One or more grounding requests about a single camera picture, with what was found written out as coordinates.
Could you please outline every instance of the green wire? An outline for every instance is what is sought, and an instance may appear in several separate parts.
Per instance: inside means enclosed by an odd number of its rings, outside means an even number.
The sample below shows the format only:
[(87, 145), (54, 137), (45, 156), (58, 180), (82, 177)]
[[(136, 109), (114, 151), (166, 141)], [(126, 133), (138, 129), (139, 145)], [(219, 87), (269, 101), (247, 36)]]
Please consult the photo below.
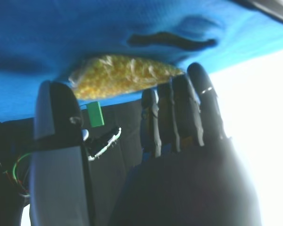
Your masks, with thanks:
[(16, 162), (15, 162), (15, 164), (14, 164), (14, 167), (13, 167), (13, 179), (16, 181), (16, 183), (18, 184), (18, 179), (17, 179), (17, 177), (16, 177), (16, 167), (17, 167), (17, 165), (18, 165), (18, 163), (22, 160), (22, 159), (24, 159), (25, 157), (27, 157), (27, 156), (29, 156), (30, 155), (30, 153), (26, 153), (26, 154), (24, 154), (24, 155), (22, 155)]

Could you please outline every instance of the bright white light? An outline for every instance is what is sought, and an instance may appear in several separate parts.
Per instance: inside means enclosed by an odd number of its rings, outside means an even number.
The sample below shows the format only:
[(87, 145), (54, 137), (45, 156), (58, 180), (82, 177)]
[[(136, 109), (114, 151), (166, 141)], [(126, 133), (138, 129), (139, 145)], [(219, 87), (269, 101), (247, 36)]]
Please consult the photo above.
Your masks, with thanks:
[(257, 189), (263, 226), (283, 226), (283, 51), (210, 77), (225, 131)]
[(30, 218), (29, 218), (29, 207), (28, 204), (23, 208), (22, 217), (21, 217), (21, 226), (31, 226)]

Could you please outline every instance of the plastic bag of corn kernels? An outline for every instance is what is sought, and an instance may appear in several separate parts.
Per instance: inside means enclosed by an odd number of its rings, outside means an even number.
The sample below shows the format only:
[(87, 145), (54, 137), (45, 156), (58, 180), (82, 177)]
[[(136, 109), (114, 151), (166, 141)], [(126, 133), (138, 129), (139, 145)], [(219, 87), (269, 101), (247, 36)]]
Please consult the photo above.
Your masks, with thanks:
[(105, 55), (82, 63), (69, 80), (78, 99), (103, 99), (147, 89), (181, 75), (171, 65), (144, 58)]

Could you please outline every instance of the green rectangular object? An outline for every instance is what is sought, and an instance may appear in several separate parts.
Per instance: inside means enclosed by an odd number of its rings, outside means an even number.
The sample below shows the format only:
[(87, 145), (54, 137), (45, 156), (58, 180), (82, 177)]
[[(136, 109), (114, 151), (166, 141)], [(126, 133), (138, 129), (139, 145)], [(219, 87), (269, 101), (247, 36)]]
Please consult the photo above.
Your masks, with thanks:
[(91, 127), (99, 127), (105, 125), (99, 102), (96, 101), (87, 104), (87, 110)]

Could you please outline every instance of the blue tablecloth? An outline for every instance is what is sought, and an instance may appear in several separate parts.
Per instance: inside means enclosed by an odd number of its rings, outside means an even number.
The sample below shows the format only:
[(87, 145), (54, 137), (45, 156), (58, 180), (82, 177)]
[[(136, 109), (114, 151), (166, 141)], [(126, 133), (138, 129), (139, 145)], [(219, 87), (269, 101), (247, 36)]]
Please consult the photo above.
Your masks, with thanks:
[[(133, 34), (158, 32), (204, 45), (127, 43)], [(280, 49), (282, 23), (230, 0), (0, 0), (0, 121), (32, 117), (40, 83), (66, 82), (88, 56), (133, 54), (182, 68), (198, 61), (215, 72)], [(102, 105), (138, 98), (123, 95)]]

